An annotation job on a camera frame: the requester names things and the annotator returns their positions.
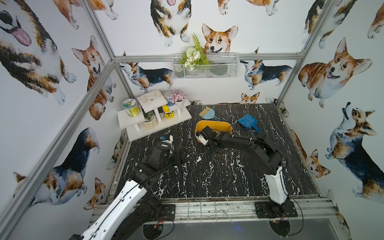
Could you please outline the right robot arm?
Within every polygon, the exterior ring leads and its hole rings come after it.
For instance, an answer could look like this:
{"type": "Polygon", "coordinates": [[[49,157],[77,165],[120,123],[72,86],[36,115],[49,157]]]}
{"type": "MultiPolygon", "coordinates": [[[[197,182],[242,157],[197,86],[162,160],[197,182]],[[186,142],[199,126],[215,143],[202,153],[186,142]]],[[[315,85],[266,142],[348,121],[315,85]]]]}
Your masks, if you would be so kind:
{"type": "Polygon", "coordinates": [[[270,209],[274,214],[283,215],[292,204],[283,177],[283,153],[270,144],[267,136],[244,137],[230,132],[214,131],[206,126],[196,132],[196,138],[208,149],[234,149],[245,152],[262,172],[270,190],[270,209]]]}

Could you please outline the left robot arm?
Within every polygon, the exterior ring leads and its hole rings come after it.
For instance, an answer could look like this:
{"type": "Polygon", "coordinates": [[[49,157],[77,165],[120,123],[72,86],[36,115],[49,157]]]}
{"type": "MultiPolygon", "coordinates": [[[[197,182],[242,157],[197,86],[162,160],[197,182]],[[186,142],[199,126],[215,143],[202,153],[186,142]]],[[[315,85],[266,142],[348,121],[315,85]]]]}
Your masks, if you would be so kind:
{"type": "Polygon", "coordinates": [[[71,240],[123,240],[129,238],[141,225],[151,219],[160,205],[151,193],[161,174],[180,163],[180,153],[172,152],[169,141],[158,142],[150,156],[134,168],[128,181],[98,220],[83,234],[72,235],[71,240]]]}

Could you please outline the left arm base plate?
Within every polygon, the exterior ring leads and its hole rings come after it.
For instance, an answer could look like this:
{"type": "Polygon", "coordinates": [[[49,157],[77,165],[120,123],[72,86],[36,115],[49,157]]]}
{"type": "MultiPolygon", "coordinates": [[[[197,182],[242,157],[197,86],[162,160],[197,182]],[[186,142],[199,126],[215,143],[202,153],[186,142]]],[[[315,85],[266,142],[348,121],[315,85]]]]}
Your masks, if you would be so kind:
{"type": "Polygon", "coordinates": [[[150,221],[154,222],[161,222],[164,220],[175,220],[175,214],[176,214],[176,205],[173,204],[160,204],[157,205],[152,213],[150,221]]]}

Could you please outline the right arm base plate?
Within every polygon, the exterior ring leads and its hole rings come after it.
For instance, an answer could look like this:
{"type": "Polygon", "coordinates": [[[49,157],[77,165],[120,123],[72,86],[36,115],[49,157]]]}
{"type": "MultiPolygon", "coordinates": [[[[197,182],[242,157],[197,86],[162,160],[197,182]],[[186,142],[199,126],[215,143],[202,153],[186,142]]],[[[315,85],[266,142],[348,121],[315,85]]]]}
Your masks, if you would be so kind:
{"type": "Polygon", "coordinates": [[[259,219],[295,218],[298,212],[292,201],[279,205],[273,201],[255,202],[256,214],[259,219]]]}

